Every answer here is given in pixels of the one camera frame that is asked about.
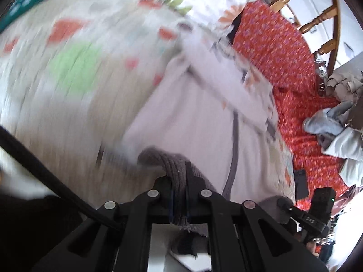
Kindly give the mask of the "grey blue clothes pile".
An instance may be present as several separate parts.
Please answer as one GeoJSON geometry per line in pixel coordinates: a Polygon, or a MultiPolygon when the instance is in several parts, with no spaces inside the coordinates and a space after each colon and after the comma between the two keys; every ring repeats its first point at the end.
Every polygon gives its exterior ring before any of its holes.
{"type": "Polygon", "coordinates": [[[344,159],[339,175],[347,186],[362,186],[362,75],[334,73],[326,83],[327,96],[339,100],[303,122],[315,134],[324,155],[344,159]]]}

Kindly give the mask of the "red floral bed sheet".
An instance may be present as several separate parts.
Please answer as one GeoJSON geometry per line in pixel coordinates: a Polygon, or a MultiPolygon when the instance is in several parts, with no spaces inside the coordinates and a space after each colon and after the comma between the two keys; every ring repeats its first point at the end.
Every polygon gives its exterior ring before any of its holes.
{"type": "Polygon", "coordinates": [[[261,1],[248,3],[233,40],[233,48],[248,59],[273,86],[279,131],[293,155],[295,170],[305,170],[309,195],[297,201],[307,210],[317,188],[332,187],[336,195],[348,186],[339,175],[343,160],[324,155],[317,137],[303,130],[303,121],[338,104],[319,96],[314,58],[300,32],[261,1]]]}

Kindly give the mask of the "pale pink grey-trimmed sweater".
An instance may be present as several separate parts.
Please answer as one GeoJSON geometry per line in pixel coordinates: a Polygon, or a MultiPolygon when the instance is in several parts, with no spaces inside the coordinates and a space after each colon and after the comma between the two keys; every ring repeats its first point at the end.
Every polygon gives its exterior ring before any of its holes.
{"type": "Polygon", "coordinates": [[[252,200],[278,223],[288,216],[277,200],[295,200],[292,156],[277,129],[272,86],[247,59],[198,27],[180,24],[180,52],[112,147],[100,159],[143,174],[162,169],[174,189],[173,223],[186,221],[186,162],[224,199],[252,200]]]}

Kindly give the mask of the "heart patterned quilted bedspread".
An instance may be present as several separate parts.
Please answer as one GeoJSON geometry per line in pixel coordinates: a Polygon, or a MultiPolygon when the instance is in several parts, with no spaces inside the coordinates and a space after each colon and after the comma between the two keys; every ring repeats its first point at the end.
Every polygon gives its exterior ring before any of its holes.
{"type": "Polygon", "coordinates": [[[193,23],[158,0],[46,0],[1,34],[1,125],[93,206],[129,202],[163,170],[100,159],[163,80],[193,23]]]}

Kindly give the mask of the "black smartphone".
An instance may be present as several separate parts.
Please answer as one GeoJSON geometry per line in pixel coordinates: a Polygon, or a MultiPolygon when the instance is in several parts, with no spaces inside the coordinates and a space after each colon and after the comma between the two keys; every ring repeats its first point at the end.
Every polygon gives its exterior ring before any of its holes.
{"type": "Polygon", "coordinates": [[[301,200],[309,195],[307,174],[304,169],[294,170],[295,199],[301,200]]]}

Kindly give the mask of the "wooden spindle chair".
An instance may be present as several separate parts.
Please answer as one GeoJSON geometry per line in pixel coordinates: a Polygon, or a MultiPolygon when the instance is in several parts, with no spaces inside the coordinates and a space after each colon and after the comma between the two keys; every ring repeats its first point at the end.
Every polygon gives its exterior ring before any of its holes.
{"type": "Polygon", "coordinates": [[[327,74],[331,75],[334,71],[336,59],[338,56],[338,49],[341,35],[341,14],[340,14],[340,2],[339,0],[331,0],[332,5],[323,10],[319,15],[313,18],[310,22],[301,25],[294,14],[294,11],[288,5],[291,0],[267,0],[270,8],[275,12],[281,12],[281,10],[287,6],[294,16],[295,26],[298,28],[301,34],[306,34],[318,25],[323,25],[325,21],[332,20],[332,37],[322,44],[314,54],[326,55],[329,54],[329,60],[327,62],[327,74]]]}

